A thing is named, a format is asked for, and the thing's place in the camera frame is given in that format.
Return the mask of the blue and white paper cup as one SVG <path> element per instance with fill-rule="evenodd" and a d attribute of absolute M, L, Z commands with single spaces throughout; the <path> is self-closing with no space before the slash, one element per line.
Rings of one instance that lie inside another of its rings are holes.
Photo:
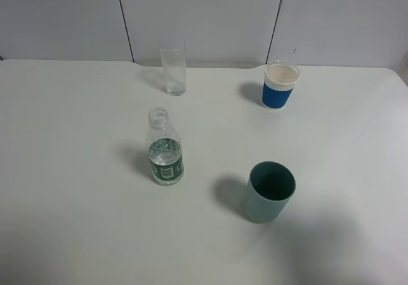
<path fill-rule="evenodd" d="M 269 109 L 280 109 L 287 103 L 299 77 L 299 68 L 290 62 L 274 61 L 264 71 L 262 104 Z"/>

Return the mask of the clear bottle with green label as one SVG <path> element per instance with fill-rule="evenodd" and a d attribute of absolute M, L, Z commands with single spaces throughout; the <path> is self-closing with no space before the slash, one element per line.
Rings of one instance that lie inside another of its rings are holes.
<path fill-rule="evenodd" d="M 172 186 L 181 180 L 184 174 L 181 140 L 165 108 L 156 107 L 149 112 L 146 148 L 159 185 Z"/>

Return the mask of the teal plastic cup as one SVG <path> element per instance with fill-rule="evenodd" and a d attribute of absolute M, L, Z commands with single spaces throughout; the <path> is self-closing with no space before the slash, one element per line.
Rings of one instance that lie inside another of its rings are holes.
<path fill-rule="evenodd" d="M 296 180 L 280 163 L 263 161 L 253 167 L 244 196 L 244 212 L 255 223 L 273 221 L 296 191 Z"/>

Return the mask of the tall clear drinking glass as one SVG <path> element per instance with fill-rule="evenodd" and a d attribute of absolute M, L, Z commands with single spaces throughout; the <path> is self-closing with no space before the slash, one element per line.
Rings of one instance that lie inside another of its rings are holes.
<path fill-rule="evenodd" d="M 166 92 L 180 96 L 187 89 L 186 44 L 184 41 L 161 41 L 159 43 Z"/>

